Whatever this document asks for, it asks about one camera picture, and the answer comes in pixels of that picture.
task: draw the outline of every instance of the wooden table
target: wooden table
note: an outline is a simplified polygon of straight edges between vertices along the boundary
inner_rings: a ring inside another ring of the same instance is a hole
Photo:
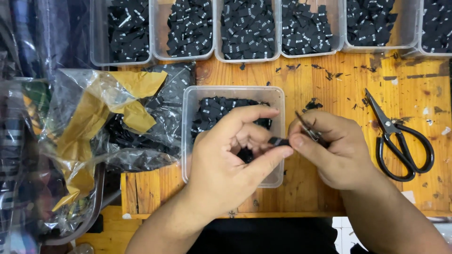
[[[435,164],[427,174],[407,183],[394,182],[400,191],[413,191],[415,206],[427,216],[452,215],[452,127],[448,60],[402,60],[397,54],[343,54],[287,59],[262,64],[221,63],[214,56],[197,63],[198,85],[270,85],[284,90],[286,128],[311,100],[325,110],[357,121],[375,164],[376,137],[381,130],[371,107],[362,102],[369,89],[388,117],[403,119],[432,143]],[[421,143],[406,134],[418,165],[425,160]],[[406,169],[388,150],[384,160],[395,174]],[[145,219],[184,187],[176,165],[121,176],[124,218]],[[286,159],[284,180],[278,188],[259,188],[240,207],[224,217],[344,216],[339,191],[323,184],[316,168],[300,155]]]

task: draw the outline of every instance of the transparent plastic box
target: transparent plastic box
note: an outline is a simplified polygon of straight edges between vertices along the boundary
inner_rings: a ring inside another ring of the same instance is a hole
[[[209,53],[200,56],[186,56],[186,57],[171,57],[166,52],[170,48],[166,43],[168,42],[168,33],[170,29],[168,27],[168,17],[171,14],[171,6],[176,0],[149,0],[149,8],[152,13],[152,37],[151,49],[154,56],[159,60],[167,61],[193,61],[193,60],[207,60],[212,56],[215,49],[215,5],[216,0],[211,0],[212,3],[212,18],[213,18],[213,36],[212,36],[212,48]]]
[[[285,136],[284,92],[274,86],[190,86],[184,92],[182,106],[182,179],[188,182],[191,168],[191,153],[193,150],[191,126],[199,101],[205,97],[226,97],[239,99],[253,99],[265,101],[270,106],[278,108],[280,114],[272,118],[270,131],[276,137]],[[260,188],[276,188],[283,182],[284,161],[282,161],[259,185]]]
[[[419,9],[424,10],[424,0],[418,0],[419,1]],[[424,12],[419,12],[419,18],[418,18],[418,42],[417,44],[406,50],[400,51],[400,54],[403,58],[429,58],[429,59],[435,59],[435,58],[452,58],[452,53],[428,53],[424,49],[422,49],[422,30],[423,30],[423,23],[424,23]]]
[[[328,18],[328,23],[331,25],[331,32],[333,33],[333,37],[329,40],[331,43],[331,51],[326,53],[315,53],[315,54],[305,54],[305,55],[288,55],[283,52],[283,33],[281,33],[281,38],[279,39],[280,43],[278,44],[278,49],[281,52],[281,55],[287,58],[299,58],[299,57],[313,57],[313,56],[326,56],[326,55],[334,55],[337,51],[342,49],[344,45],[344,37],[341,36],[341,22],[345,20],[342,18],[344,13],[344,5],[342,0],[299,0],[300,3],[306,3],[307,5],[311,5],[311,12],[317,13],[317,7],[319,5],[326,5],[326,17]],[[283,17],[282,12],[279,12],[281,24],[280,30],[283,28]]]
[[[110,54],[110,45],[108,42],[108,12],[107,8],[112,5],[111,0],[91,0],[90,2],[90,58],[91,62],[96,66],[125,66],[125,65],[141,65],[149,61],[153,61],[151,50],[151,23],[149,24],[149,58],[141,62],[118,62],[113,63]],[[149,8],[149,19],[152,20],[151,8]]]
[[[221,52],[221,47],[223,45],[223,40],[221,39],[221,12],[224,8],[224,0],[218,0],[217,6],[214,9],[216,14],[216,19],[213,20],[213,34],[216,39],[215,46],[215,57],[224,62],[224,63],[261,63],[276,60],[281,54],[280,47],[278,45],[281,44],[281,0],[272,0],[272,8],[273,8],[273,19],[275,21],[275,54],[272,58],[266,59],[243,59],[243,60],[228,60],[225,59],[223,52]]]
[[[398,13],[391,37],[383,47],[353,46],[347,39],[347,0],[342,1],[344,14],[342,16],[342,36],[344,37],[343,52],[349,53],[378,53],[388,52],[392,49],[407,49],[414,47],[418,42],[419,0],[395,0],[391,13]]]

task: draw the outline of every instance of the small scissors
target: small scissors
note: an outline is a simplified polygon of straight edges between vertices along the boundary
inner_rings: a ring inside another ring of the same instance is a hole
[[[324,148],[328,148],[329,144],[322,138],[322,134],[320,134],[320,132],[313,131],[310,125],[303,120],[297,111],[295,111],[295,114],[297,115],[298,120],[300,120],[303,130],[311,137],[311,139],[321,144]]]
[[[391,179],[399,182],[408,182],[413,180],[414,177],[416,176],[416,173],[422,174],[429,172],[433,166],[433,163],[435,162],[435,155],[433,152],[433,147],[430,144],[430,141],[428,141],[428,139],[424,135],[422,135],[420,132],[416,130],[413,130],[411,128],[405,127],[397,123],[392,123],[392,121],[383,113],[380,106],[376,103],[375,99],[372,97],[372,95],[369,93],[367,89],[366,96],[369,101],[369,104],[371,105],[375,113],[375,116],[377,117],[378,123],[380,124],[380,128],[383,131],[383,136],[377,138],[377,162],[380,168],[383,170],[383,172]],[[413,157],[411,157],[411,153],[408,150],[408,146],[406,145],[405,137],[403,136],[402,131],[408,132],[414,137],[416,137],[419,141],[421,141],[422,145],[424,146],[427,158],[425,160],[425,164],[421,168],[418,168],[416,166],[416,163],[414,163]],[[401,151],[390,140],[390,136],[392,133],[395,133],[395,136],[399,141]],[[399,158],[402,161],[403,165],[405,165],[406,169],[408,170],[407,175],[396,176],[388,170],[383,160],[384,143],[386,143],[389,149],[397,156],[397,158]]]

